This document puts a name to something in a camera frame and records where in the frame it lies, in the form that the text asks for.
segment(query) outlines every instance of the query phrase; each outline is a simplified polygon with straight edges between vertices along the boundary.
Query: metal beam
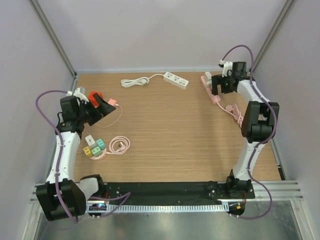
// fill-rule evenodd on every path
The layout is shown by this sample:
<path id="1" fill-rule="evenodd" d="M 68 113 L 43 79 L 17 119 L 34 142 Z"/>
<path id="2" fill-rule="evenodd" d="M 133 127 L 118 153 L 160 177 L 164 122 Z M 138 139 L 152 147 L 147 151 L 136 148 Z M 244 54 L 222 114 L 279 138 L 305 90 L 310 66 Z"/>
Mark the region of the metal beam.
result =
<path id="1" fill-rule="evenodd" d="M 283 5 L 283 8 L 281 9 L 278 17 L 276 18 L 268 36 L 266 37 L 259 53 L 257 54 L 255 60 L 254 60 L 254 68 L 253 71 L 256 70 L 257 66 L 259 65 L 261 59 L 265 55 L 267 49 L 269 48 L 270 44 L 272 43 L 273 39 L 277 35 L 279 29 L 281 28 L 282 24 L 284 23 L 284 20 L 288 16 L 289 12 L 291 11 L 294 3 L 296 0 L 286 0 L 285 4 Z"/>
<path id="2" fill-rule="evenodd" d="M 69 69 L 71 75 L 73 76 L 73 78 L 76 77 L 76 71 L 73 68 L 71 62 L 69 61 L 63 47 L 61 46 L 54 30 L 52 29 L 44 11 L 42 10 L 42 8 L 40 7 L 39 3 L 37 0 L 28 0 L 31 4 L 31 6 L 33 7 L 35 13 L 37 14 L 37 16 L 39 17 L 39 20 L 41 21 L 44 29 L 46 30 L 46 32 L 48 33 L 50 39 L 52 40 L 53 45 L 55 46 L 55 48 L 57 49 L 57 51 L 59 52 L 60 56 L 62 57 L 62 60 L 64 61 L 66 67 Z"/>

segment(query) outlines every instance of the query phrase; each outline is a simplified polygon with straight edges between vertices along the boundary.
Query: gray wall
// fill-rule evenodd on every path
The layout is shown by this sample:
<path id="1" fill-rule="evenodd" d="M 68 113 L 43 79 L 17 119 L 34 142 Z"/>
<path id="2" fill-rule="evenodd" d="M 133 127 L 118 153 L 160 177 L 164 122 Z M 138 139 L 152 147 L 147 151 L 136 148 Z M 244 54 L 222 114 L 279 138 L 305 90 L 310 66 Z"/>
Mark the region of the gray wall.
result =
<path id="1" fill-rule="evenodd" d="M 39 0 L 74 68 L 107 72 L 217 70 L 258 53 L 284 2 Z"/>
<path id="2" fill-rule="evenodd" d="M 320 235 L 320 1 L 296 1 L 255 72 L 280 104 L 275 136 L 285 172 L 297 179 Z"/>
<path id="3" fill-rule="evenodd" d="M 55 134 L 35 108 L 36 97 L 67 90 L 72 77 L 27 0 L 0 1 L 0 239 L 21 239 L 35 183 L 43 182 Z M 60 94 L 41 106 L 57 121 Z"/>

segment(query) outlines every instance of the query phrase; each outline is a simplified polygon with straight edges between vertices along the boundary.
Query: wooden table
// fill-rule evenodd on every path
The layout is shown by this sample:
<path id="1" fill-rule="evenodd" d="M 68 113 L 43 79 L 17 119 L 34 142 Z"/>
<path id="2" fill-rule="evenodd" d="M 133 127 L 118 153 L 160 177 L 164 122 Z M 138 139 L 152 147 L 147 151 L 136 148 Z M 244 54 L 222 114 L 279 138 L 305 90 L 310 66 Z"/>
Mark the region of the wooden table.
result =
<path id="1" fill-rule="evenodd" d="M 209 99 L 200 82 L 203 72 L 178 72 L 189 80 L 186 90 L 156 76 L 146 86 L 123 88 L 122 79 L 150 77 L 154 73 L 82 74 L 78 86 L 116 99 L 123 108 L 120 120 L 107 128 L 85 126 L 95 140 L 106 145 L 126 136 L 130 149 L 123 155 L 107 155 L 93 162 L 83 152 L 75 161 L 74 177 L 100 174 L 104 182 L 225 181 L 243 146 L 236 121 Z M 246 104 L 237 93 L 221 95 L 221 104 L 236 103 L 244 115 Z M 106 126 L 118 118 L 117 109 L 98 122 Z M 79 151 L 86 146 L 83 134 Z M 268 144 L 259 155 L 253 176 L 262 181 L 280 180 Z"/>

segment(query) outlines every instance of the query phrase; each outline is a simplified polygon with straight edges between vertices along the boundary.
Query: orange object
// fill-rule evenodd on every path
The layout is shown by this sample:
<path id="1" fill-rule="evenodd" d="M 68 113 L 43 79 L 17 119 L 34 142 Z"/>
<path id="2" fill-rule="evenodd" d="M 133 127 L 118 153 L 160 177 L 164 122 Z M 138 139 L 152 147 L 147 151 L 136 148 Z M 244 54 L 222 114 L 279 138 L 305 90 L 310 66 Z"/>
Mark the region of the orange object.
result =
<path id="1" fill-rule="evenodd" d="M 88 97 L 89 101 L 93 104 L 93 106 L 98 107 L 99 104 L 97 103 L 97 101 L 94 98 L 94 94 L 98 94 L 100 98 L 103 99 L 101 92 L 98 91 L 92 91 Z"/>

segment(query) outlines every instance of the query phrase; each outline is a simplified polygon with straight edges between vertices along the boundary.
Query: pink cord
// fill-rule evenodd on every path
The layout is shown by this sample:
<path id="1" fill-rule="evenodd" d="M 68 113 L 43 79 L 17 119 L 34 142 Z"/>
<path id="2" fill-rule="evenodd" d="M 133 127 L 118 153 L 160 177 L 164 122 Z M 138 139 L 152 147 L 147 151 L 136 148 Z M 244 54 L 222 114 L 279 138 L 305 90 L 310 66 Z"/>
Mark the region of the pink cord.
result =
<path id="1" fill-rule="evenodd" d="M 219 102 L 216 102 L 216 104 L 226 113 L 233 116 L 233 118 L 236 120 L 236 122 L 239 124 L 240 128 L 242 126 L 242 122 L 244 120 L 244 117 L 241 115 L 241 111 L 239 110 L 238 106 L 236 104 L 228 105 L 225 107 L 225 109 L 220 105 Z"/>

